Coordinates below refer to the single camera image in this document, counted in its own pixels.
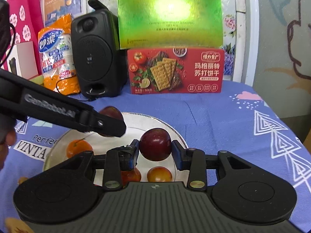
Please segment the person's left hand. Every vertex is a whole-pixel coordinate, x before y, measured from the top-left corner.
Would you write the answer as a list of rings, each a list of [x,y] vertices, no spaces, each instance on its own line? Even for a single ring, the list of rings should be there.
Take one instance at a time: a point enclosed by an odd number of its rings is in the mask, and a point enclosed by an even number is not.
[[[9,150],[8,147],[14,145],[15,143],[16,143],[16,131],[13,128],[11,131],[8,132],[5,141],[3,142],[3,144],[1,144],[0,147],[0,170],[2,170],[4,167],[5,160],[8,155]]]

